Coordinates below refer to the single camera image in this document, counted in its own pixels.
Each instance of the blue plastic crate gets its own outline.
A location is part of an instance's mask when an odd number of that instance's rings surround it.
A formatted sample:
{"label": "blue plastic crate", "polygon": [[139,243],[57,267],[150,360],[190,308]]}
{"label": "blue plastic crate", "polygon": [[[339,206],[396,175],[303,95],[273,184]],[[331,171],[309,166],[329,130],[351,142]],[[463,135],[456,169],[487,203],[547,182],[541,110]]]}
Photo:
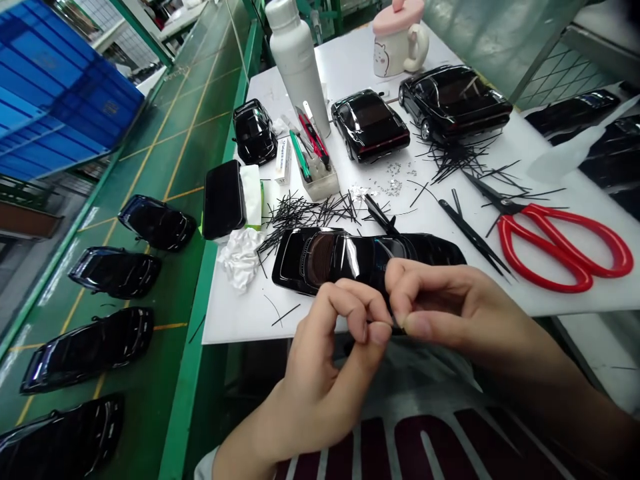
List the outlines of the blue plastic crate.
{"label": "blue plastic crate", "polygon": [[0,173],[30,180],[104,155],[143,102],[39,0],[0,15]]}
{"label": "blue plastic crate", "polygon": [[99,58],[40,0],[0,14],[0,85],[46,110]]}

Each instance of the black phone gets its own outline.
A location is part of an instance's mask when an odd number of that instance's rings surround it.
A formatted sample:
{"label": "black phone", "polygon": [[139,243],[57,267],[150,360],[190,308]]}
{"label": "black phone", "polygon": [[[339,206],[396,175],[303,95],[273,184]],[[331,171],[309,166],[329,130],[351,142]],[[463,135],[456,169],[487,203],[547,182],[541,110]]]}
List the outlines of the black phone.
{"label": "black phone", "polygon": [[207,172],[202,236],[215,240],[242,228],[246,222],[240,162],[230,160]]}

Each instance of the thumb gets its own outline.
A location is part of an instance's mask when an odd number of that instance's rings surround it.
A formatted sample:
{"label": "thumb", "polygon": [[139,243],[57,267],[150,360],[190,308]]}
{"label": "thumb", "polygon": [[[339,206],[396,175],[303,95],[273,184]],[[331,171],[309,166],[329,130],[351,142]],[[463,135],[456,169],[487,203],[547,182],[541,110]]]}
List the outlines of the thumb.
{"label": "thumb", "polygon": [[468,320],[440,311],[416,311],[403,323],[410,337],[436,343],[454,350],[464,350],[467,345]]}
{"label": "thumb", "polygon": [[391,338],[391,326],[387,323],[376,321],[367,328],[367,342],[355,343],[329,394],[338,408],[355,408],[358,415]]}

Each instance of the car taillight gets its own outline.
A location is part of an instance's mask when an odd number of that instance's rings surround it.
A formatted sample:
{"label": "car taillight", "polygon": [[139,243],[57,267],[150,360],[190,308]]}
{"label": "car taillight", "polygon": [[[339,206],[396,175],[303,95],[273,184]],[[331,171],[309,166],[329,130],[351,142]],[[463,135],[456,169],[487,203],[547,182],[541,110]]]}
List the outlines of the car taillight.
{"label": "car taillight", "polygon": [[396,140],[403,139],[403,138],[408,137],[408,136],[409,136],[409,132],[406,132],[406,133],[403,133],[402,135],[398,135],[397,137],[392,138],[391,140],[386,140],[386,141],[384,141],[382,143],[377,143],[376,145],[372,145],[370,147],[362,147],[360,149],[360,153],[364,153],[366,151],[382,147],[383,145],[386,145],[386,144],[391,143],[391,142],[396,141]]}

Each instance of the cup with cartoon face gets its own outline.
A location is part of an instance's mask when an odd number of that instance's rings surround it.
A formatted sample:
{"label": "cup with cartoon face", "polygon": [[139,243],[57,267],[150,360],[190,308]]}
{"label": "cup with cartoon face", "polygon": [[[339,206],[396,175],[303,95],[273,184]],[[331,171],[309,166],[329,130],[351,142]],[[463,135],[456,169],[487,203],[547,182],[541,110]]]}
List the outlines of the cup with cartoon face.
{"label": "cup with cartoon face", "polygon": [[429,32],[421,23],[422,0],[393,0],[373,20],[373,72],[392,77],[422,67],[429,50]]}

